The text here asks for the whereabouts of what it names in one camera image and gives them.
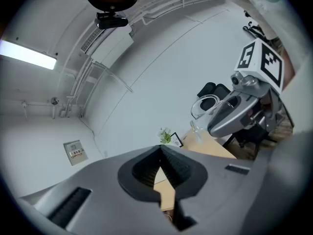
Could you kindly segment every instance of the white wall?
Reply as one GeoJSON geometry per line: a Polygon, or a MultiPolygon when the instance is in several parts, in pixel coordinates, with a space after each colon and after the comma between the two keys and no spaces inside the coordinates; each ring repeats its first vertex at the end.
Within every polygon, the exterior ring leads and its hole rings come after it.
{"type": "Polygon", "coordinates": [[[140,30],[112,68],[134,93],[106,76],[90,101],[86,118],[98,147],[110,157],[159,143],[160,127],[184,135],[207,82],[231,89],[241,49],[252,41],[242,30],[248,22],[242,9],[219,0],[179,9],[140,30]]]}
{"type": "Polygon", "coordinates": [[[2,174],[17,197],[59,183],[102,159],[93,134],[78,118],[1,117],[2,174]],[[88,159],[72,166],[63,143],[80,140],[88,159]]]}

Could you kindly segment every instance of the potted plant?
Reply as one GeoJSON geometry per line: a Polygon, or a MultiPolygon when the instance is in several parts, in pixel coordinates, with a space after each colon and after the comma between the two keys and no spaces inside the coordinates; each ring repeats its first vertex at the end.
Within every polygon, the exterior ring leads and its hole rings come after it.
{"type": "Polygon", "coordinates": [[[161,138],[162,144],[171,142],[171,130],[169,128],[161,128],[158,136],[161,138]]]}

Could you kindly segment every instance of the air vent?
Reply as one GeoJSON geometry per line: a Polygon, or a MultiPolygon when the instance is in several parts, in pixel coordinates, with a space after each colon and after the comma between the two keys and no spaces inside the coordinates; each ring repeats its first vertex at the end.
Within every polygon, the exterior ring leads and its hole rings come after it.
{"type": "Polygon", "coordinates": [[[98,36],[100,36],[100,34],[103,32],[103,30],[96,28],[90,35],[89,37],[86,39],[86,41],[83,43],[83,45],[81,46],[81,50],[86,53],[86,51],[88,50],[88,48],[92,45],[92,43],[97,39],[98,36]]]}
{"type": "Polygon", "coordinates": [[[250,168],[248,167],[243,167],[239,165],[234,165],[234,164],[229,164],[228,166],[225,167],[226,170],[230,170],[239,174],[247,175],[250,171],[250,168]]]}
{"type": "Polygon", "coordinates": [[[49,215],[48,219],[54,224],[65,228],[90,193],[91,190],[80,187],[77,188],[52,214],[49,215]]]}

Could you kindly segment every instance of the white ceiling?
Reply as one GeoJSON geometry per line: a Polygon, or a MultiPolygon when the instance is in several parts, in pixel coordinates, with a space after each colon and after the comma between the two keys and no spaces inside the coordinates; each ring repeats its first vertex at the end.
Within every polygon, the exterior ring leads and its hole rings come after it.
{"type": "MultiPolygon", "coordinates": [[[[132,11],[152,0],[139,0],[125,11],[132,11]]],[[[57,58],[54,70],[47,70],[11,58],[0,57],[0,114],[23,114],[20,102],[46,104],[53,96],[66,103],[70,91],[87,56],[80,50],[85,38],[72,52],[64,71],[64,63],[77,39],[93,22],[96,12],[87,0],[28,0],[8,25],[3,39],[32,48],[57,58]]],[[[91,33],[93,26],[85,35],[91,33]]],[[[99,76],[93,71],[86,83],[78,103],[84,103],[99,76]]],[[[38,109],[30,114],[38,115],[38,109]]]]}

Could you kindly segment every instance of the cable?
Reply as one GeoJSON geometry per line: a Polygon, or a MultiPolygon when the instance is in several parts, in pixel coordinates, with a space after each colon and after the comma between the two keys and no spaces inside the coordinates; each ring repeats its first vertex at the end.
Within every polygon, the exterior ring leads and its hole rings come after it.
{"type": "MultiPolygon", "coordinates": [[[[86,125],[86,124],[80,119],[80,117],[79,117],[78,119],[79,119],[88,129],[90,129],[89,126],[86,125]]],[[[92,135],[93,135],[94,144],[95,144],[95,146],[97,147],[97,150],[98,150],[98,152],[100,153],[101,157],[102,157],[103,159],[105,159],[105,158],[103,157],[102,153],[100,152],[98,146],[97,146],[96,140],[94,139],[94,132],[93,132],[93,130],[91,130],[91,131],[92,131],[92,135]]]]}
{"type": "Polygon", "coordinates": [[[170,217],[170,219],[171,219],[171,221],[173,221],[173,220],[172,220],[172,217],[171,217],[170,215],[168,215],[168,214],[164,214],[164,216],[169,216],[169,217],[170,217]]]}

